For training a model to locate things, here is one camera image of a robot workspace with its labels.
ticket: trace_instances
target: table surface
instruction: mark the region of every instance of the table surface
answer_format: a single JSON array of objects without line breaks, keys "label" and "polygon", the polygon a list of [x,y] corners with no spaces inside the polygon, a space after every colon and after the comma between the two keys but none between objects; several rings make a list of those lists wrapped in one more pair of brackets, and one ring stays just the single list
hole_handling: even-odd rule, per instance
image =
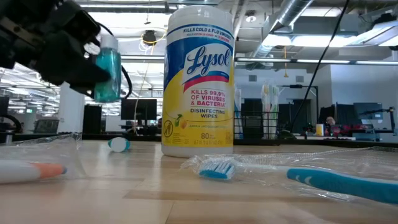
[{"label": "table surface", "polygon": [[[395,207],[302,196],[280,187],[205,180],[157,142],[110,153],[84,141],[86,179],[0,185],[1,224],[397,223]],[[325,146],[239,146],[236,153],[319,152]]]}]

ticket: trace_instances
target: teal toothbrush handle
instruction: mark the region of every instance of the teal toothbrush handle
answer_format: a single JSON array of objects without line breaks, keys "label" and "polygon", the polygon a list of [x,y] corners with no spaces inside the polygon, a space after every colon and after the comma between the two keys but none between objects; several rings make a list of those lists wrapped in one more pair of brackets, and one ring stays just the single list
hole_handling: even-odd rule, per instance
[{"label": "teal toothbrush handle", "polygon": [[287,178],[312,187],[354,195],[377,202],[398,204],[398,182],[355,177],[325,170],[289,169]]}]

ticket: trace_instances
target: blue mouthwash bottle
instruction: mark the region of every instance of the blue mouthwash bottle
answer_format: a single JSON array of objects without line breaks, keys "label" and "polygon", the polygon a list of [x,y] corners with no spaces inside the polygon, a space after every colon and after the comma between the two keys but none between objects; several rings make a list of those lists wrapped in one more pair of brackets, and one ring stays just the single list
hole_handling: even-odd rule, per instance
[{"label": "blue mouthwash bottle", "polygon": [[102,36],[101,51],[97,56],[96,64],[108,71],[111,78],[95,85],[94,100],[98,103],[118,101],[121,87],[121,56],[118,52],[118,40],[112,35]]}]

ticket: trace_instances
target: white cap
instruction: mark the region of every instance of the white cap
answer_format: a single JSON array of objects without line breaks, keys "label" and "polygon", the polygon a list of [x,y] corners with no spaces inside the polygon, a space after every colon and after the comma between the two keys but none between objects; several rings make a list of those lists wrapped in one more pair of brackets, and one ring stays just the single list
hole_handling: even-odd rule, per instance
[{"label": "white cap", "polygon": [[111,49],[118,50],[119,42],[112,35],[103,35],[101,37],[101,48],[111,48]]}]

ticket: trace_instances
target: white container lid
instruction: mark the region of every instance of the white container lid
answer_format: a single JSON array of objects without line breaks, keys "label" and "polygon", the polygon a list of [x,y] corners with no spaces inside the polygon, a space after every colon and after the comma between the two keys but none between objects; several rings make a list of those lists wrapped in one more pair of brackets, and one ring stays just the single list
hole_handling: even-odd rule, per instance
[{"label": "white container lid", "polygon": [[169,19],[169,29],[173,28],[173,26],[176,25],[174,21],[178,21],[178,23],[182,22],[185,24],[204,22],[201,21],[199,18],[209,19],[212,21],[210,24],[221,26],[222,28],[229,31],[233,30],[232,15],[229,12],[222,11],[221,9],[213,6],[202,5],[187,6],[173,12]]},{"label": "white container lid", "polygon": [[118,50],[119,41],[112,35],[103,35],[101,37],[101,48],[111,48]]}]

